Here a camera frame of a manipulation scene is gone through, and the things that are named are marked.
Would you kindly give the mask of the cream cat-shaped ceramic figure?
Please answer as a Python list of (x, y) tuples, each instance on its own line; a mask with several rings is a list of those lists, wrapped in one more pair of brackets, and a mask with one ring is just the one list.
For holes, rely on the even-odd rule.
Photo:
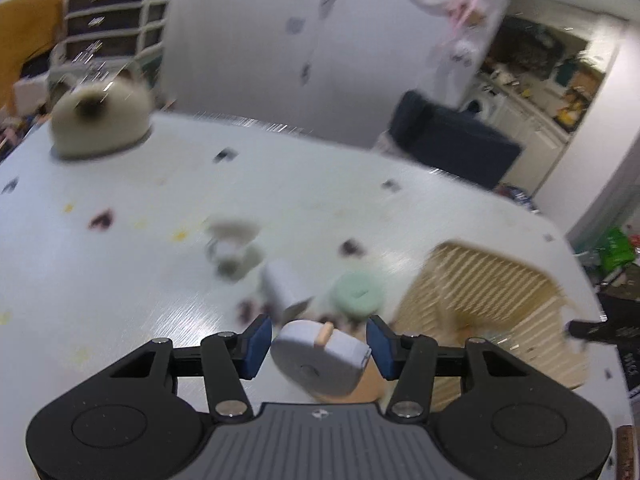
[(151, 133), (152, 93), (140, 67), (90, 64), (81, 77), (65, 74), (50, 85), (53, 155), (90, 159), (128, 150)]

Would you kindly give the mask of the mint green tape measure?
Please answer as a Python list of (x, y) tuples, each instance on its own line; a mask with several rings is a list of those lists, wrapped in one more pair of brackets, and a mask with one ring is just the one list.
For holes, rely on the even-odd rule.
[(385, 292), (381, 282), (364, 272), (343, 274), (333, 285), (332, 304), (349, 318), (362, 320), (384, 307)]

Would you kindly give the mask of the white rectangular block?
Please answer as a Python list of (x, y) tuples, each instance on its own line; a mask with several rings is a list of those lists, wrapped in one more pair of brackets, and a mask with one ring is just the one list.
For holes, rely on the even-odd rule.
[(309, 287), (286, 260), (270, 260), (260, 272), (260, 288), (269, 311), (285, 324), (303, 313), (312, 299)]

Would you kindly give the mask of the black right gripper tip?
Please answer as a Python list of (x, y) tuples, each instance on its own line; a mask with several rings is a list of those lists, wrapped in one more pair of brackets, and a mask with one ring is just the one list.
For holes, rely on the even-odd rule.
[(575, 339), (614, 346), (638, 347), (640, 330), (637, 324), (607, 320), (606, 322), (570, 321), (566, 332)]

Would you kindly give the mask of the cream woven plastic basket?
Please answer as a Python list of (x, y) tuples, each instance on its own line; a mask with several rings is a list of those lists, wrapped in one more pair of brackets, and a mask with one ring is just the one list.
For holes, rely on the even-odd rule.
[(568, 341), (565, 324), (581, 313), (541, 270), (450, 240), (426, 259), (401, 300), (393, 328), (447, 347), (484, 338), (576, 389), (588, 379), (588, 353)]

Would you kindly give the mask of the white suction cup hook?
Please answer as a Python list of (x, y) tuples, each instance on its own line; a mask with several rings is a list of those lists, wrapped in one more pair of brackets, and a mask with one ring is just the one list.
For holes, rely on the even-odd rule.
[(264, 260), (264, 252), (256, 242), (260, 227), (253, 221), (211, 218), (206, 223), (206, 232), (207, 259), (225, 280), (242, 280)]

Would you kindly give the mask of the green bag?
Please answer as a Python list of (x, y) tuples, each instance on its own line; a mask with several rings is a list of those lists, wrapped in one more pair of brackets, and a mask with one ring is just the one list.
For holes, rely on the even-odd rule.
[(599, 248), (602, 271), (608, 274), (635, 262), (638, 257), (638, 249), (638, 234), (628, 234), (620, 228), (610, 229), (606, 233), (603, 245)]

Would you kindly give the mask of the dark navy chair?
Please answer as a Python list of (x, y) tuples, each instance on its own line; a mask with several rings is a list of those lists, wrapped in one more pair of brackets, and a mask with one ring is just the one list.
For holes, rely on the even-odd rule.
[(500, 131), (414, 90), (400, 98), (387, 133), (396, 148), (416, 162), (486, 190), (498, 185), (522, 151)]

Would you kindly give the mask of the white washing machine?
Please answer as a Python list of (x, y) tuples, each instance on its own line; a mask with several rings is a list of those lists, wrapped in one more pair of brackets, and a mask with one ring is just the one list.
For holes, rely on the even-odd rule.
[(506, 95), (486, 82), (474, 82), (466, 94), (460, 112), (487, 125), (492, 124), (503, 106)]

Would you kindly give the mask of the white drawer cabinet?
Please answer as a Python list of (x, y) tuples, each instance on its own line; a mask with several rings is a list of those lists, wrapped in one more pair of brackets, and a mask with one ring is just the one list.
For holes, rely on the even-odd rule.
[(67, 0), (63, 66), (79, 70), (81, 63), (118, 67), (134, 61), (156, 90), (168, 6), (169, 0)]

